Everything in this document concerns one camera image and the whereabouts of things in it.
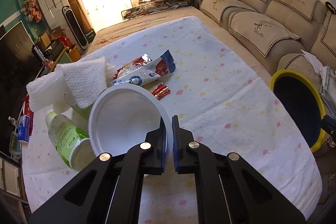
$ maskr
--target green wall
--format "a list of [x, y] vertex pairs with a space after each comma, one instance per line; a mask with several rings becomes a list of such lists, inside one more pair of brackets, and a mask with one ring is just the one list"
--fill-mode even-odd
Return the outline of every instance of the green wall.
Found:
[[9, 31], [19, 21], [22, 21], [32, 40], [35, 40], [31, 29], [35, 30], [36, 34], [39, 35], [47, 28], [48, 25], [44, 17], [42, 17], [42, 20], [39, 23], [36, 21], [27, 21], [20, 11], [23, 2], [24, 0], [0, 0], [0, 24], [19, 11], [20, 15], [13, 18], [10, 22], [7, 22], [7, 25], [5, 25], [6, 31]]

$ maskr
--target polka dot tablecloth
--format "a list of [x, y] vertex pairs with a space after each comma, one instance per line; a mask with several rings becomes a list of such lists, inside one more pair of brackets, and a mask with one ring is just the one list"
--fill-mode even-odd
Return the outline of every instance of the polka dot tablecloth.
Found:
[[[160, 100], [169, 116], [215, 153], [239, 153], [306, 218], [314, 210], [322, 182], [314, 157], [299, 129], [266, 84], [194, 16], [164, 23], [115, 41], [81, 59], [105, 56], [117, 67], [144, 53], [154, 59], [170, 50], [175, 72], [164, 78], [171, 94]], [[23, 174], [32, 211], [76, 172], [67, 168], [35, 113], [29, 144], [22, 149]], [[87, 123], [69, 110], [83, 130]], [[139, 223], [197, 223], [192, 175], [177, 175], [172, 164], [162, 176], [144, 179]]]

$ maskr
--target trash can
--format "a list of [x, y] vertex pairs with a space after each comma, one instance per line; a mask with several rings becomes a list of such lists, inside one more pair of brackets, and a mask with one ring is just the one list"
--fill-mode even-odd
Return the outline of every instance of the trash can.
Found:
[[306, 77], [289, 69], [276, 72], [269, 88], [296, 123], [311, 152], [317, 151], [325, 139], [321, 129], [325, 108], [319, 92]]

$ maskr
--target flat screen tv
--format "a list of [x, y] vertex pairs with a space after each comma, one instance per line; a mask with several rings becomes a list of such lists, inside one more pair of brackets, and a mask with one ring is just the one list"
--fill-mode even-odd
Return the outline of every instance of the flat screen tv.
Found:
[[9, 153], [10, 134], [15, 130], [8, 117], [18, 118], [26, 85], [42, 68], [32, 54], [33, 41], [20, 21], [0, 38], [0, 151]]

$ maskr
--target metal screw head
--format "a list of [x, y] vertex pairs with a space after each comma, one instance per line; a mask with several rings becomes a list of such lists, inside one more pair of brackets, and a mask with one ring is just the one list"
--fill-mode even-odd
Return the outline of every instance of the metal screw head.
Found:
[[151, 148], [151, 144], [150, 143], [141, 143], [140, 144], [140, 148], [143, 150], [147, 150]]
[[239, 155], [237, 153], [231, 153], [229, 155], [230, 160], [239, 160]]
[[198, 148], [200, 146], [198, 142], [190, 142], [188, 145], [190, 148]]
[[107, 161], [107, 160], [109, 160], [111, 158], [111, 156], [110, 156], [110, 154], [108, 154], [108, 153], [103, 153], [103, 154], [100, 154], [100, 156], [99, 156], [99, 159], [101, 160], [101, 161]]

